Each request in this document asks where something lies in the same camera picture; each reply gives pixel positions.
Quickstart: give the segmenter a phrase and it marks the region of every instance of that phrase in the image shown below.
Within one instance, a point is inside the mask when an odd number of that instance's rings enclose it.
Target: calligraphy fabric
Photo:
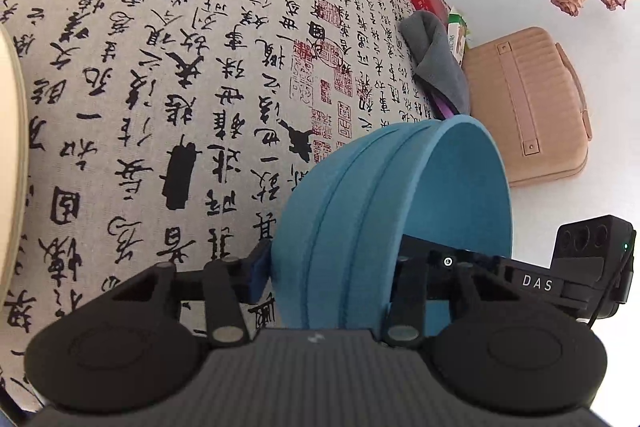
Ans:
[[[411,12],[407,0],[0,0],[30,112],[0,326],[0,383],[22,407],[40,407],[22,364],[38,330],[158,261],[247,255],[332,151],[430,118],[397,32]],[[198,333],[202,306],[183,306]],[[244,312],[255,329],[273,308],[268,293]]]

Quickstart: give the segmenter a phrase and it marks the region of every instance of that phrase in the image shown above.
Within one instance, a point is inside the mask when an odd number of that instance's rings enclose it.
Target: towel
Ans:
[[[445,118],[446,111],[438,108],[442,104],[453,114],[469,114],[469,86],[451,54],[442,22],[430,12],[416,11],[400,23],[400,33],[416,62],[414,82],[427,95],[437,117]]]

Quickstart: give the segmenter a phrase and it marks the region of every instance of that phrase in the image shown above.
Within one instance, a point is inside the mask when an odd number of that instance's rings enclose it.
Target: white wall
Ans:
[[[514,257],[548,266],[562,223],[613,214],[640,229],[640,0],[617,12],[589,0],[577,18],[549,0],[447,1],[465,15],[474,45],[546,28],[571,58],[589,104],[594,137],[583,173],[513,191]],[[607,347],[609,368],[593,409],[614,427],[638,427],[640,275],[629,302],[594,331]]]

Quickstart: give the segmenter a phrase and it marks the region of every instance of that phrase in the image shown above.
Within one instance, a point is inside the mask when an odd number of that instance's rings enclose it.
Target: round pad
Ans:
[[[510,256],[504,167],[475,119],[388,126],[312,169],[287,203],[271,250],[285,324],[379,334],[403,233]],[[429,303],[429,334],[448,323],[448,308]]]
[[[150,313],[145,303],[113,302],[99,318],[79,309],[37,334],[27,348],[25,371],[61,407],[111,413],[173,394],[198,362],[198,343],[187,328]]]
[[[570,317],[514,319],[508,306],[463,317],[436,337],[431,356],[442,379],[459,396],[497,412],[537,415],[588,406],[607,368],[599,339]]]

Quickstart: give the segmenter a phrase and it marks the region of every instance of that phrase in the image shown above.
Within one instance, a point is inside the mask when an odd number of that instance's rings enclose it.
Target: purple item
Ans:
[[[441,99],[437,94],[433,95],[433,102],[435,102],[435,105],[440,110],[445,120],[447,118],[453,118],[455,116],[455,114],[453,114],[453,111],[450,110],[449,105],[447,105],[447,103],[444,102],[444,100]]]

